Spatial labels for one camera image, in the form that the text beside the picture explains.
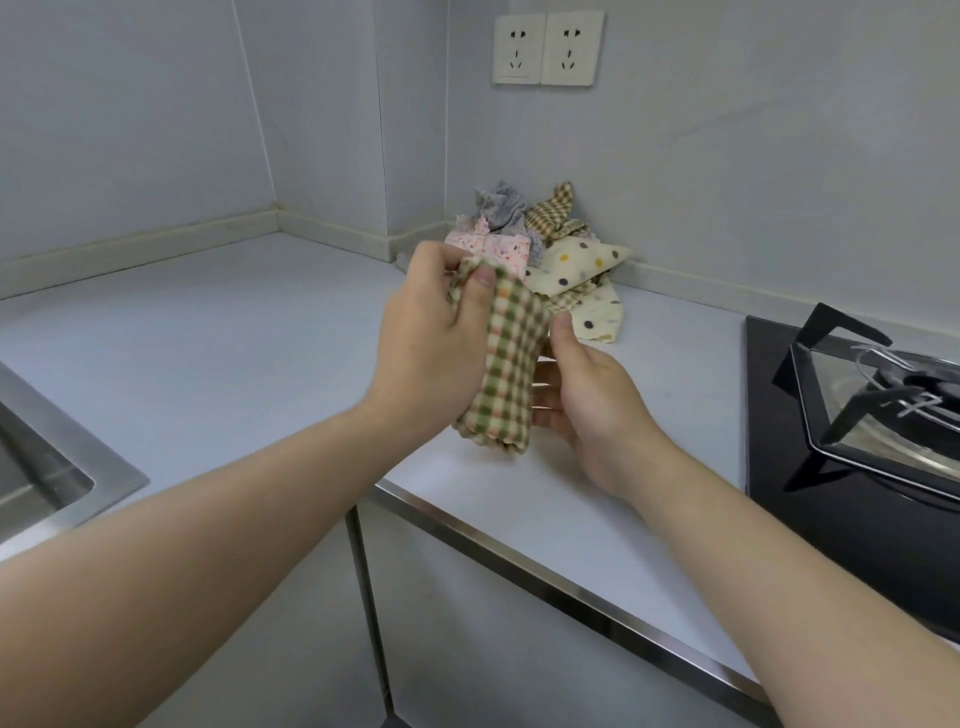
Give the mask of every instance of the pile of cloths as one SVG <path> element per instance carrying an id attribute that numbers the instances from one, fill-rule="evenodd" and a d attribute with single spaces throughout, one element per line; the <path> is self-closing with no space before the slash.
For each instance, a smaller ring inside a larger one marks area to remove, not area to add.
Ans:
<path id="1" fill-rule="evenodd" d="M 457 216 L 449 245 L 502 266 L 524 281 L 552 313 L 570 311 L 581 339 L 616 340 L 623 305 L 610 270 L 630 257 L 629 248 L 602 243 L 583 220 L 571 218 L 573 185 L 561 182 L 553 196 L 532 207 L 512 184 L 476 189 L 477 214 Z"/>

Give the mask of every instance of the left hand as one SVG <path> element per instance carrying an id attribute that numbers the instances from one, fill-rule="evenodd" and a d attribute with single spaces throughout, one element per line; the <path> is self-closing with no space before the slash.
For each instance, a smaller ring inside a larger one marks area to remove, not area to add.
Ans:
<path id="1" fill-rule="evenodd" d="M 477 268 L 454 311 L 445 272 L 456 270 L 465 256 L 444 243 L 420 243 L 407 280 L 383 312 L 376 370 L 364 404 L 409 435 L 414 448 L 467 410 L 486 371 L 496 275 L 489 265 Z"/>

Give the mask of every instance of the green plaid dish towel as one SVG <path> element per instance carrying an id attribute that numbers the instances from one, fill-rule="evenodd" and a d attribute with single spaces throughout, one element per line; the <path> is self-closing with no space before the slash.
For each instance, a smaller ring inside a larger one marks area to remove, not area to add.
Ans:
<path id="1" fill-rule="evenodd" d="M 450 283 L 456 308 L 464 284 L 483 260 L 464 258 Z M 552 314 L 505 268 L 494 266 L 496 289 L 487 325 L 487 372 L 469 409 L 453 424 L 477 445 L 522 454 L 530 443 L 534 369 L 550 333 Z"/>
<path id="2" fill-rule="evenodd" d="M 566 219 L 572 207 L 573 184 L 561 182 L 553 188 L 553 197 L 527 210 L 524 222 L 540 233 L 544 243 L 552 243 L 587 227 L 583 220 Z"/>

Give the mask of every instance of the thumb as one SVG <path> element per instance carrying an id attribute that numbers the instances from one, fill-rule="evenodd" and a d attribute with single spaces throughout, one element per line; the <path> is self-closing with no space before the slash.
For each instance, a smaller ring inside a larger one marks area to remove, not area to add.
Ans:
<path id="1" fill-rule="evenodd" d="M 550 330 L 550 347 L 557 357 L 557 365 L 561 373 L 586 367 L 590 358 L 584 345 L 577 341 L 573 333 L 573 317 L 569 311 L 558 313 L 553 317 L 553 327 Z"/>
<path id="2" fill-rule="evenodd" d="M 473 271 L 473 275 L 464 286 L 460 308 L 457 311 L 456 326 L 466 331 L 470 338 L 486 340 L 490 305 L 493 302 L 495 287 L 496 271 L 486 263 Z"/>

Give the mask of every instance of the sink rim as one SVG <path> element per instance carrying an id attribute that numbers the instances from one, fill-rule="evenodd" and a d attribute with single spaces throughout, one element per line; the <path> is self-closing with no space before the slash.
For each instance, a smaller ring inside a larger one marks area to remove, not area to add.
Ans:
<path id="1" fill-rule="evenodd" d="M 89 493 L 0 543 L 0 561 L 76 528 L 150 479 L 0 362 L 0 401 L 93 481 Z"/>

